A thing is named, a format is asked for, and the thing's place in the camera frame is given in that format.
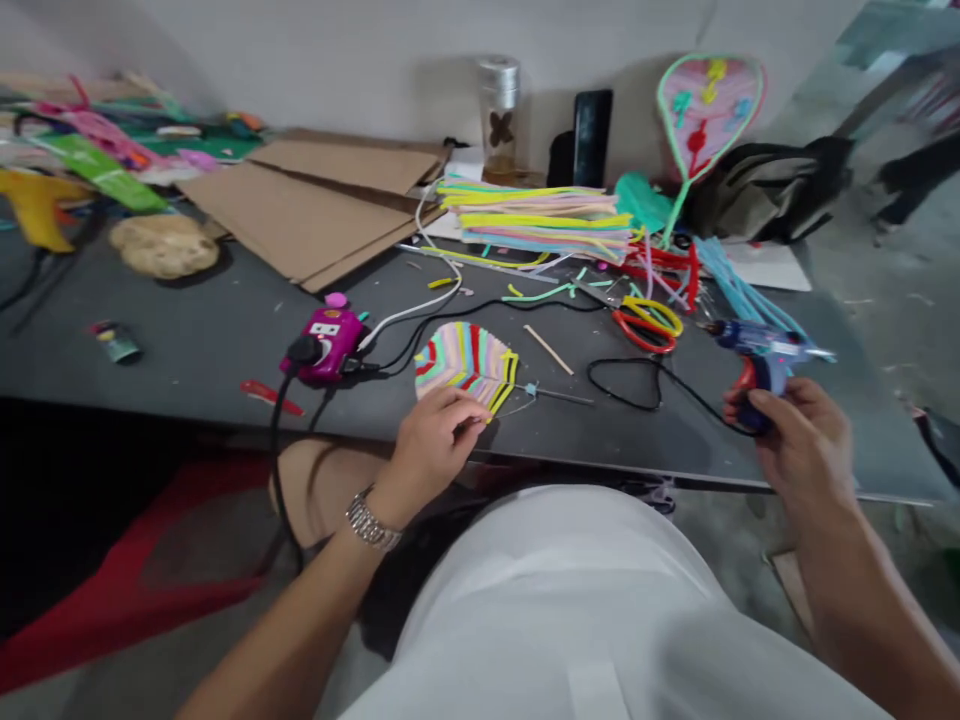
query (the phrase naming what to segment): scissors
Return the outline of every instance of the scissors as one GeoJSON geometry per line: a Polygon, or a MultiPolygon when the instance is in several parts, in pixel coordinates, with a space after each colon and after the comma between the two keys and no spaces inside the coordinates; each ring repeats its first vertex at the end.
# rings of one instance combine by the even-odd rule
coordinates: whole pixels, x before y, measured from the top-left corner
{"type": "Polygon", "coordinates": [[[613,310],[614,322],[620,326],[627,339],[641,350],[666,355],[673,352],[673,349],[677,346],[677,338],[683,332],[683,323],[677,317],[677,314],[663,303],[635,297],[624,297],[617,300],[608,296],[599,288],[588,285],[583,280],[574,280],[573,283],[594,300],[613,310]],[[647,308],[660,313],[667,321],[666,324],[647,312],[647,308]],[[637,329],[648,335],[656,335],[662,339],[662,343],[657,345],[649,342],[636,332],[637,329]]]}

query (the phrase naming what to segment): black bag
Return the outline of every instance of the black bag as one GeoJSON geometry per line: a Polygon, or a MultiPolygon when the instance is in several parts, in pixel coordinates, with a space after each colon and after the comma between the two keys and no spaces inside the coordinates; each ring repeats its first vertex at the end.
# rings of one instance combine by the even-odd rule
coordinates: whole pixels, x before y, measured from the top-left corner
{"type": "Polygon", "coordinates": [[[833,204],[853,180],[853,145],[823,137],[802,148],[734,148],[694,189],[685,222],[700,237],[797,242],[833,218],[833,204]]]}

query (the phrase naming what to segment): lap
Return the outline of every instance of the lap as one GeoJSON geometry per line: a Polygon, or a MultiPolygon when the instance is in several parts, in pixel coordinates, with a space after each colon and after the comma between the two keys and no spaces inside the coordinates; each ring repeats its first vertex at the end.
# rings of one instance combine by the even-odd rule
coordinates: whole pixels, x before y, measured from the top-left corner
{"type": "Polygon", "coordinates": [[[315,437],[280,453],[284,505],[301,547],[316,545],[339,527],[350,501],[373,483],[391,452],[390,445],[315,437]]]}

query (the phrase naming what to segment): yellow glue gun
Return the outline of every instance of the yellow glue gun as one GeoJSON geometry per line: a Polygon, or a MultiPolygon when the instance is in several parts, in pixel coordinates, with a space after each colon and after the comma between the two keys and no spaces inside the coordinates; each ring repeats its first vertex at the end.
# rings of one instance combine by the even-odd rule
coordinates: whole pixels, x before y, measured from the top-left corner
{"type": "Polygon", "coordinates": [[[69,180],[3,169],[0,169],[0,193],[9,198],[27,242],[53,253],[74,251],[57,225],[60,212],[57,203],[94,197],[91,190],[69,180]]]}

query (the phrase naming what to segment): pipe cleaner craft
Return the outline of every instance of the pipe cleaner craft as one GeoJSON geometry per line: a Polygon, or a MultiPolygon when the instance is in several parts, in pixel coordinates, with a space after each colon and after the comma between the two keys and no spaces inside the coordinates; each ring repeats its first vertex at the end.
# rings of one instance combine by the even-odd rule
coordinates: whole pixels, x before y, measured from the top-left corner
{"type": "Polygon", "coordinates": [[[479,325],[441,325],[415,357],[417,399],[436,387],[466,390],[496,415],[513,390],[519,356],[479,325]]]}
{"type": "Polygon", "coordinates": [[[663,232],[670,235],[693,184],[743,135],[763,104],[763,66],[739,55],[686,55],[663,74],[657,106],[673,161],[680,171],[680,192],[663,232]]]}
{"type": "Polygon", "coordinates": [[[616,196],[582,187],[523,190],[457,176],[437,192],[457,213],[467,243],[515,250],[585,255],[621,264],[630,249],[631,216],[616,196]]]}

